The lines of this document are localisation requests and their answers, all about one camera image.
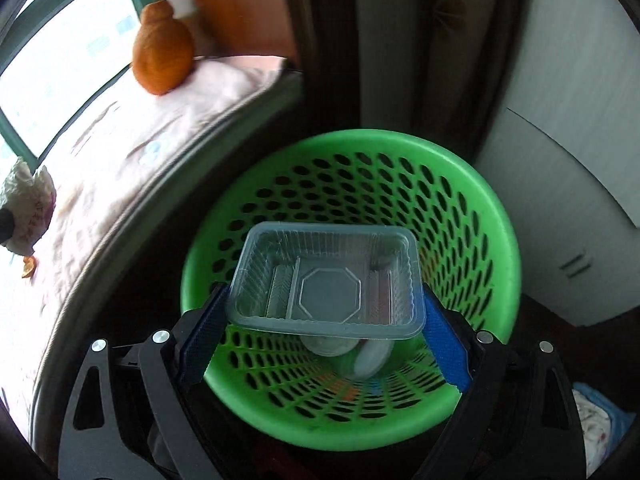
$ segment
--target metal screw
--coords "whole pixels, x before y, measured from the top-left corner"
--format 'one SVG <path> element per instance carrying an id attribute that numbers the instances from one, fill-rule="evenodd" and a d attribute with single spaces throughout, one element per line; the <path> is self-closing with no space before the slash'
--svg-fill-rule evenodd
<path id="1" fill-rule="evenodd" d="M 91 350 L 93 350 L 94 352 L 101 352 L 106 348 L 106 346 L 107 346 L 107 342 L 104 339 L 96 339 L 91 344 Z"/>
<path id="2" fill-rule="evenodd" d="M 483 345 L 488 345 L 494 342 L 494 335 L 486 330 L 481 330 L 476 334 L 476 339 Z"/>
<path id="3" fill-rule="evenodd" d="M 153 336 L 154 343 L 164 343 L 170 335 L 167 330 L 158 330 Z"/>
<path id="4" fill-rule="evenodd" d="M 540 349 L 545 354 L 551 354 L 554 351 L 554 346 L 549 341 L 540 341 Z"/>

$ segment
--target green plastic basket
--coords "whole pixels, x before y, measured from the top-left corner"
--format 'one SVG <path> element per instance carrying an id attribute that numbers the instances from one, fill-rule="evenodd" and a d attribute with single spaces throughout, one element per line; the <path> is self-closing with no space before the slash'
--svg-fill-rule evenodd
<path id="1" fill-rule="evenodd" d="M 182 276 L 182 310 L 230 282 L 247 231 L 265 220 L 401 225 L 422 278 L 475 330 L 506 342 L 520 299 L 520 257 L 494 192 L 451 152 L 417 137 L 347 130 L 289 146 L 241 175 L 200 227 Z M 376 377 L 350 383 L 297 336 L 229 326 L 205 380 L 238 416 L 297 446 L 362 450 L 439 424 L 460 394 L 422 336 L 396 342 Z"/>

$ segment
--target window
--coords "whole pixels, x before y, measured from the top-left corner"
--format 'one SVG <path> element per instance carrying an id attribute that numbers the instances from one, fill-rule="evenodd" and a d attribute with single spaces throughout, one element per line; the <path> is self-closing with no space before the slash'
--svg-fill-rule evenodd
<path id="1" fill-rule="evenodd" d="M 1 153 L 10 148 L 32 169 L 44 160 L 126 71 L 138 15 L 152 1 L 27 0 L 0 44 Z"/>

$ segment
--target plastic bag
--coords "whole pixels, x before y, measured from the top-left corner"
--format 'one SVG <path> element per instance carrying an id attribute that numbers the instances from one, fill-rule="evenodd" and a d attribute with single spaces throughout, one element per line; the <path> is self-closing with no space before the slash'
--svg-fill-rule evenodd
<path id="1" fill-rule="evenodd" d="M 3 243 L 12 253 L 31 256 L 34 244 L 49 228 L 56 206 L 56 188 L 45 166 L 32 176 L 19 157 L 0 189 L 0 207 L 14 215 L 14 234 Z"/>

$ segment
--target blue gripper pad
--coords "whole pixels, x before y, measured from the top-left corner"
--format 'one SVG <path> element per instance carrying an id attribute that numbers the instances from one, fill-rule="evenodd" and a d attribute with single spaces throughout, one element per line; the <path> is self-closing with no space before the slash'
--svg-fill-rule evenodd
<path id="1" fill-rule="evenodd" d="M 464 393 L 471 386 L 466 349 L 445 319 L 439 301 L 428 286 L 424 286 L 426 323 L 422 335 L 436 359 L 444 380 Z"/>

